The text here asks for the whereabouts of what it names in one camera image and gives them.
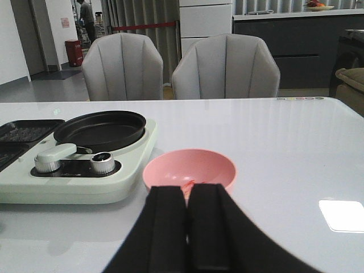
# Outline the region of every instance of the red rope barrier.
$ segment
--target red rope barrier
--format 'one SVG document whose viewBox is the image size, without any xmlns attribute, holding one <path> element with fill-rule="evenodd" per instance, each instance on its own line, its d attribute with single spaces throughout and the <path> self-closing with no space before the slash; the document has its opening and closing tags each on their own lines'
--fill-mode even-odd
<svg viewBox="0 0 364 273">
<path fill-rule="evenodd" d="M 159 24 L 141 24 L 138 26 L 127 26 L 127 27 L 113 27 L 113 31 L 124 31 L 124 30 L 142 30 L 145 28 L 157 28 L 157 27 L 173 27 L 176 25 L 176 22 L 167 22 L 167 23 L 159 23 Z"/>
</svg>

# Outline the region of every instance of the upholstered dining chair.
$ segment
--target upholstered dining chair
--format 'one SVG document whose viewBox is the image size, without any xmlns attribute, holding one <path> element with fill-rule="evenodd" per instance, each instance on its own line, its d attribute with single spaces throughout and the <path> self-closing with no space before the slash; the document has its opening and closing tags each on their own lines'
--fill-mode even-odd
<svg viewBox="0 0 364 273">
<path fill-rule="evenodd" d="M 177 100 L 278 95 L 280 72 L 258 37 L 222 34 L 199 40 L 172 75 Z"/>
<path fill-rule="evenodd" d="M 82 72 L 91 101 L 163 98 L 162 57 L 145 35 L 117 33 L 95 40 Z"/>
</svg>

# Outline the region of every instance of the door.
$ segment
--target door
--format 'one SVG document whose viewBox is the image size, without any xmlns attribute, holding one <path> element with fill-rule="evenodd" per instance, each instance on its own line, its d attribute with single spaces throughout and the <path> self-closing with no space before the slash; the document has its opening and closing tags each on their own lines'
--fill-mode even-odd
<svg viewBox="0 0 364 273">
<path fill-rule="evenodd" d="M 36 21 L 30 0 L 11 0 L 11 6 L 13 8 L 19 37 L 22 42 L 29 74 L 32 76 L 45 71 L 44 55 L 40 46 Z"/>
</svg>

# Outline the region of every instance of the sofa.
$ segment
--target sofa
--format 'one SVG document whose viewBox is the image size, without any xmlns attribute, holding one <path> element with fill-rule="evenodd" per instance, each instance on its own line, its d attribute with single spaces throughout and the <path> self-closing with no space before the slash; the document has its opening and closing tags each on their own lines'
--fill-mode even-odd
<svg viewBox="0 0 364 273">
<path fill-rule="evenodd" d="M 335 98 L 364 117 L 364 67 L 341 68 L 335 75 L 341 80 Z"/>
</svg>

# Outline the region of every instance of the black frying pan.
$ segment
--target black frying pan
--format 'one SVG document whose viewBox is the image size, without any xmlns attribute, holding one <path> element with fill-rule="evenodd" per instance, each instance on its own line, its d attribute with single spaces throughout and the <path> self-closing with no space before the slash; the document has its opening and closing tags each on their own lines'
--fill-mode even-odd
<svg viewBox="0 0 364 273">
<path fill-rule="evenodd" d="M 82 115 L 60 125 L 54 132 L 59 143 L 74 143 L 92 150 L 109 152 L 126 147 L 144 134 L 146 119 L 130 111 L 103 111 Z M 86 154 L 77 148 L 77 153 Z"/>
</svg>

